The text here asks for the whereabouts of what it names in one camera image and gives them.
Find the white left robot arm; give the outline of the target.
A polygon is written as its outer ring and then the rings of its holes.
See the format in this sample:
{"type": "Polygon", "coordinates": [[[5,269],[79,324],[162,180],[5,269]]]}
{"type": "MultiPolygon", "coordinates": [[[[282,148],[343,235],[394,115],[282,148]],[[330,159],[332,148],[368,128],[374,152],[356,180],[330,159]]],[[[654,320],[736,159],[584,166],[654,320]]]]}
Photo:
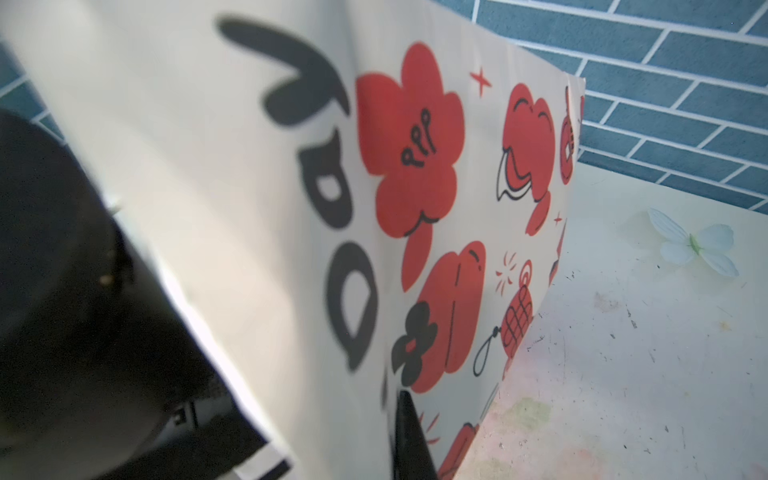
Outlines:
{"type": "Polygon", "coordinates": [[[71,152],[1,115],[1,475],[286,479],[71,152]]]}

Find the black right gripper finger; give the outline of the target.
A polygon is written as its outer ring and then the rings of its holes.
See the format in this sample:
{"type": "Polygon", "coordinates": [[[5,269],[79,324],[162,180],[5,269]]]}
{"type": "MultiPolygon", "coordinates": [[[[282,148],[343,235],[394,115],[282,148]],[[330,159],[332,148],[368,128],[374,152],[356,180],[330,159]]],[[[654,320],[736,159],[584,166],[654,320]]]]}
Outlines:
{"type": "Polygon", "coordinates": [[[438,479],[412,396],[407,390],[400,391],[397,397],[393,479],[438,479]]]}

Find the red white paper bag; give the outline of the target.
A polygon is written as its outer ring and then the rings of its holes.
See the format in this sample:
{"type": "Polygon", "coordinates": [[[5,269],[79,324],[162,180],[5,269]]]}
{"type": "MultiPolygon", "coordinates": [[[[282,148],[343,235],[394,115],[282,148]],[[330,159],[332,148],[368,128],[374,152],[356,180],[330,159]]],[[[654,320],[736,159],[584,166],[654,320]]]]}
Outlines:
{"type": "Polygon", "coordinates": [[[557,273],[583,78],[432,1],[5,1],[1,35],[247,417],[452,479],[557,273]]]}

